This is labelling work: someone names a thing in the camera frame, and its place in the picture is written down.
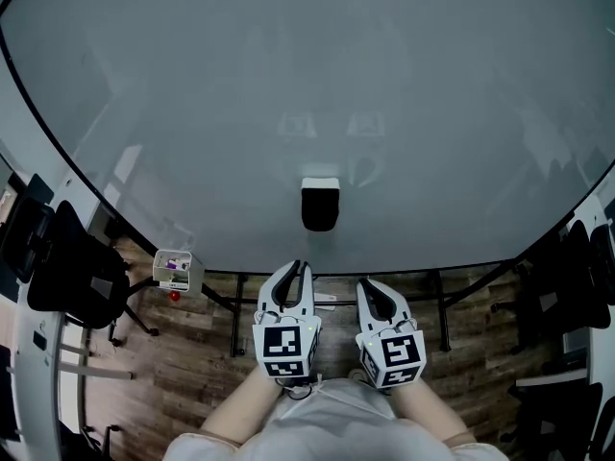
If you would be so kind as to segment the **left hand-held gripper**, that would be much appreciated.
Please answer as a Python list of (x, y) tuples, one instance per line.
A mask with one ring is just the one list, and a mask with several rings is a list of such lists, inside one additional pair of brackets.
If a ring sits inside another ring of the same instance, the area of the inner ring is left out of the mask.
[(295, 301), (283, 312), (290, 286), (297, 276), (300, 260), (292, 260), (261, 286), (253, 335), (256, 358), (264, 373), (274, 379), (308, 377), (314, 361), (321, 319), (314, 314), (313, 274), (303, 263)]

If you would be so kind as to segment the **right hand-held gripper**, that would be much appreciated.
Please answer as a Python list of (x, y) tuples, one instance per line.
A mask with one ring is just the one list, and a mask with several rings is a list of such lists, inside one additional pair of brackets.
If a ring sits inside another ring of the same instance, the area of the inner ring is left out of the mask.
[[(360, 279), (356, 294), (360, 328), (367, 331), (356, 341), (369, 380), (377, 389), (390, 389), (419, 379), (427, 364), (425, 340), (406, 298), (374, 279)], [(378, 322), (398, 324), (375, 331)]]

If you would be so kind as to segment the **black whiteboard eraser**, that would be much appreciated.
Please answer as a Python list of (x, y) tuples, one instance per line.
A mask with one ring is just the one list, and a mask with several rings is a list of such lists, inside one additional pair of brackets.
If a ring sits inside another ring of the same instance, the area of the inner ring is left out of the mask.
[(301, 215), (308, 231), (331, 231), (339, 215), (340, 184), (338, 178), (303, 178)]

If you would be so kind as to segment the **person's left forearm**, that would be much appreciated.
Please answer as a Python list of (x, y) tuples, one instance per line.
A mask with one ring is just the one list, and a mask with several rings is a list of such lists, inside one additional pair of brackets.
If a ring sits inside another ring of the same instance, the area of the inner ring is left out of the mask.
[(243, 445), (261, 429), (282, 393), (282, 387), (256, 367), (205, 419), (201, 430), (215, 438)]

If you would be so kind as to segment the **person's right forearm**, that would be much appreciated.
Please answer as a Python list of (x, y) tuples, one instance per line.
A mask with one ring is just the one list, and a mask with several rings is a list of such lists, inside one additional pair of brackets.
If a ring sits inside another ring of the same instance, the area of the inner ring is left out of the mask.
[(462, 419), (422, 379), (395, 387), (391, 400), (403, 418), (417, 423), (449, 448), (476, 442)]

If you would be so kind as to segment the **whiteboard on black rolling stand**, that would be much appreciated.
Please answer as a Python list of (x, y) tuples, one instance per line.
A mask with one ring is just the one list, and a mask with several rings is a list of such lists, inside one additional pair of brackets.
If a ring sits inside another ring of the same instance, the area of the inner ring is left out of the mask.
[(508, 261), (615, 166), (615, 0), (0, 0), (0, 136), (210, 272)]

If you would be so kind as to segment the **white marker holder box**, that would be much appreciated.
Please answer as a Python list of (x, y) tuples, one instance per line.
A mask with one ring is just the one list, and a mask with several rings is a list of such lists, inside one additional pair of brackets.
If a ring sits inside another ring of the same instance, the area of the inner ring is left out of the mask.
[[(176, 269), (168, 269), (166, 262), (169, 259), (177, 261)], [(153, 265), (153, 280), (159, 287), (167, 291), (178, 291), (189, 297), (201, 294), (205, 274), (203, 264), (187, 251), (157, 250)]]

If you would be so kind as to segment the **person's white shirt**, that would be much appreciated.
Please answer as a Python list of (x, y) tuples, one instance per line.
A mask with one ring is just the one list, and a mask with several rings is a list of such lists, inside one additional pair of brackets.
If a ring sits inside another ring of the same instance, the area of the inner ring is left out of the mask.
[(508, 461), (482, 443), (449, 447), (415, 422), (396, 417), (385, 395), (349, 379), (327, 380), (302, 400), (284, 398), (262, 430), (235, 448), (186, 433), (163, 461)]

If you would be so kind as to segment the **long white desk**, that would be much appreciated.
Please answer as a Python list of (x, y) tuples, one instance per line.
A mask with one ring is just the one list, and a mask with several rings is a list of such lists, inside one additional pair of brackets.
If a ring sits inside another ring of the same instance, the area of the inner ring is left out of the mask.
[[(45, 352), (33, 343), (34, 331), (46, 337)], [(12, 393), (27, 461), (62, 461), (62, 393), (70, 386), (69, 397), (75, 400), (79, 377), (134, 378), (128, 371), (87, 366), (90, 351), (83, 338), (84, 330), (74, 325), (66, 327), (61, 313), (34, 311), (23, 298), (16, 305)]]

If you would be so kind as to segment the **small black divider panel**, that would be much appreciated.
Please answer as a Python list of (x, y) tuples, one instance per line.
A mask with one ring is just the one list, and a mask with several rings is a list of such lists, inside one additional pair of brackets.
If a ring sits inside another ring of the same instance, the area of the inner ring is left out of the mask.
[(25, 189), (24, 196), (41, 204), (49, 205), (54, 197), (54, 192), (38, 174), (34, 174)]

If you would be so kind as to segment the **large black divider panel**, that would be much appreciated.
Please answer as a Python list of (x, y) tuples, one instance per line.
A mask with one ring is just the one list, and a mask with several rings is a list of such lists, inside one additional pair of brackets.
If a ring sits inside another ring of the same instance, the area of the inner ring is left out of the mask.
[(0, 439), (20, 441), (12, 395), (12, 355), (0, 345)]

